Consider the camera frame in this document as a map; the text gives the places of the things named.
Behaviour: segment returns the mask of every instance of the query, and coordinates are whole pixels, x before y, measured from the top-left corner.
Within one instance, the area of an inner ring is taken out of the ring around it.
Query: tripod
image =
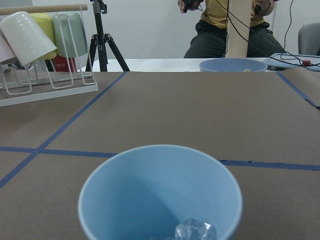
[[[124,58],[122,57],[116,43],[114,42],[113,38],[109,33],[104,34],[101,13],[102,14],[107,13],[107,5],[105,5],[102,0],[90,0],[90,2],[93,2],[92,6],[93,6],[93,13],[94,13],[97,34],[94,34],[91,37],[89,56],[86,62],[85,71],[86,72],[91,71],[90,61],[91,61],[91,64],[93,65],[95,56],[96,56],[96,51],[98,49],[100,71],[107,72],[107,64],[108,64],[108,58],[107,58],[107,52],[106,52],[106,42],[107,42],[115,58],[120,64],[122,70],[124,72],[129,72],[130,70]]]

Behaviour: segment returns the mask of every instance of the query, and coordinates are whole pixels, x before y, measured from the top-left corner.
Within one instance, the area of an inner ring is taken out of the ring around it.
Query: mustard shirt
[[[228,0],[218,0],[219,3],[227,9]],[[223,9],[217,0],[205,0],[205,10],[201,14],[201,20],[206,21],[209,24],[212,24],[220,29],[225,29],[226,25],[228,25],[227,11]],[[251,23],[250,27],[256,26],[258,24],[262,24],[265,20],[260,15],[255,15],[256,3],[255,0],[252,0],[252,12],[251,12]]]

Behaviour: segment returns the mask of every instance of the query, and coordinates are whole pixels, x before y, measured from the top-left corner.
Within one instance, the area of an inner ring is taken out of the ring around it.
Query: white wire rack
[[[8,15],[19,11],[28,13],[80,11],[83,31],[85,39],[87,39],[82,14],[82,10],[87,9],[86,4],[65,5],[65,7],[63,5],[12,7],[0,8],[0,15]],[[53,71],[48,70],[44,58],[24,66],[25,70],[17,70],[14,67],[10,67],[7,71],[4,71],[0,64],[0,107],[97,91],[98,84],[93,76],[92,63],[90,62],[90,72],[82,71],[75,40],[73,36],[71,38],[76,52],[76,64],[72,60],[69,61],[67,56],[66,63],[69,73],[56,72],[52,59],[50,59],[50,63]]]

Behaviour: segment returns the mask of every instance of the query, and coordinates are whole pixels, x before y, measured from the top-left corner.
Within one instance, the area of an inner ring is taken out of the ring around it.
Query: person
[[[193,8],[189,10],[198,9],[203,1],[197,0],[194,2]],[[284,51],[281,44],[273,36],[273,32],[268,29],[270,24],[264,19],[264,16],[273,11],[276,1],[278,0],[252,0],[247,48],[248,58],[266,58],[274,53]],[[182,0],[178,0],[177,3],[181,13],[184,13],[185,3]],[[200,21],[195,26],[197,36],[191,40],[190,48],[185,53],[184,58],[221,58],[225,55],[228,4],[229,0],[205,0],[205,10],[201,14]],[[254,13],[256,6],[260,6],[260,13],[257,15]]]

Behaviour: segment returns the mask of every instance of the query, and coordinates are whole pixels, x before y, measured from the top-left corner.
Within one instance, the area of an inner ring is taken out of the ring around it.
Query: blue tape line
[[[320,171],[320,165],[310,165],[310,164],[294,164],[294,163],[282,163],[282,162],[237,161],[237,160],[224,160],[224,159],[223,160],[219,160],[219,161],[223,165],[227,165],[227,166]]]
[[[43,142],[37,149],[34,150],[27,158],[18,164],[11,172],[0,180],[0,189],[7,184],[18,172],[20,172],[28,163],[30,163],[40,152],[42,152],[53,140],[55,140],[67,127],[69,127],[81,114],[84,113],[90,106],[92,106],[103,94],[112,88],[120,79],[122,79],[127,72],[123,72],[116,80],[100,92],[94,99],[78,111],[72,118],[70,118],[61,128],[59,128],[52,136]]]
[[[309,102],[312,106],[316,107],[316,104],[306,95],[304,94],[299,88],[297,88],[288,78],[286,78],[282,73],[276,72],[276,74],[291,87],[297,94],[299,94],[304,100]]]
[[[35,150],[36,148],[0,146],[0,151],[4,152],[32,153]]]
[[[95,152],[95,151],[70,151],[70,150],[55,150],[44,149],[41,154],[53,154],[53,155],[68,155],[78,157],[95,157],[95,158],[112,158],[117,153],[111,152]]]

